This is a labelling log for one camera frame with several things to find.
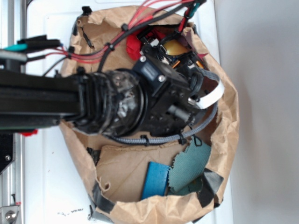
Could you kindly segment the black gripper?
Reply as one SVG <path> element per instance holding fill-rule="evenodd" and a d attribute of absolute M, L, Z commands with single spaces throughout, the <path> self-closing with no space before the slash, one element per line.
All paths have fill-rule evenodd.
<path fill-rule="evenodd" d="M 163 44 L 170 40 L 179 41 L 189 52 L 167 55 Z M 139 61 L 133 70 L 140 75 L 147 105 L 138 129 L 154 137 L 180 134 L 206 114 L 207 107 L 198 105 L 206 96 L 202 88 L 206 69 L 182 37 L 144 36 L 141 42 L 141 54 L 146 60 Z"/>

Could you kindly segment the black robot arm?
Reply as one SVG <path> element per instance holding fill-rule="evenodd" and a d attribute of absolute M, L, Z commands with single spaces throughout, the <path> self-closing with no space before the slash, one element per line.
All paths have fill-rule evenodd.
<path fill-rule="evenodd" d="M 110 138 L 138 131 L 155 137 L 179 134 L 206 112 L 202 83 L 208 72 L 184 62 L 176 68 L 151 55 L 147 47 L 130 70 L 41 77 L 21 73 L 27 55 L 1 50 L 0 130 L 31 132 L 71 122 L 85 134 Z"/>

